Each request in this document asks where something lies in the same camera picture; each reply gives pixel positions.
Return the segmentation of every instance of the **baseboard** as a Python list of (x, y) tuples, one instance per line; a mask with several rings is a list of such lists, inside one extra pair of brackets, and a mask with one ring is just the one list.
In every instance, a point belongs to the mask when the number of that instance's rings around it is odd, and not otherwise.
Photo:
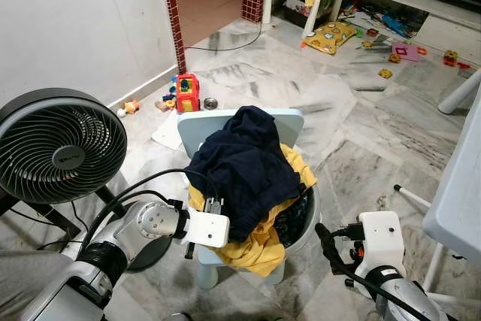
[(132, 99), (141, 100), (147, 97), (150, 93), (155, 92), (161, 86), (169, 83), (173, 76), (177, 75), (177, 65), (172, 65), (169, 69), (157, 74), (154, 78), (149, 79), (144, 84), (133, 89), (131, 92), (123, 95), (121, 98), (113, 101), (108, 105), (112, 111), (116, 111), (119, 108), (123, 108), (126, 101), (131, 101)]

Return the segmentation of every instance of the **yellow pillow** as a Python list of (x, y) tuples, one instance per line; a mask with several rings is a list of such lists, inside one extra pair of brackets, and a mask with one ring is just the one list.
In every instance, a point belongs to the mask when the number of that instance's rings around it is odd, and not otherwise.
[(353, 26), (342, 22), (328, 22), (308, 35), (304, 39), (304, 43), (321, 52), (334, 55), (337, 47), (340, 47), (354, 34)]

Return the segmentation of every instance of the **black fan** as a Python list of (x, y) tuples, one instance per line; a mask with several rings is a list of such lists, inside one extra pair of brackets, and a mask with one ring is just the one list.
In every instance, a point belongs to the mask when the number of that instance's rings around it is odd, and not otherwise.
[(95, 192), (126, 150), (116, 115), (76, 90), (35, 90), (0, 110), (0, 186), (23, 201), (53, 204)]

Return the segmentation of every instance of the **white wall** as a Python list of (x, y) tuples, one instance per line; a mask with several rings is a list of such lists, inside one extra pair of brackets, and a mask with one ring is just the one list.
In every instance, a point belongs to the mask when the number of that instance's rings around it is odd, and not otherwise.
[(48, 86), (108, 104), (175, 62), (165, 0), (0, 0), (0, 107)]

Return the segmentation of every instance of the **black garment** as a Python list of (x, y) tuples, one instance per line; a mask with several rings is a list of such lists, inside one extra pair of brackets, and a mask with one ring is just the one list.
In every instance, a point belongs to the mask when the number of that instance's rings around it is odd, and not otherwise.
[(279, 241), (285, 248), (294, 244), (306, 226), (309, 197), (304, 193), (291, 207), (280, 212), (274, 221)]
[[(275, 205), (304, 190), (280, 149), (274, 118), (257, 107), (240, 108), (223, 130), (209, 136), (186, 168), (208, 176), (225, 199), (222, 214), (231, 221), (229, 238), (244, 241)], [(190, 183), (212, 195), (207, 183)]]

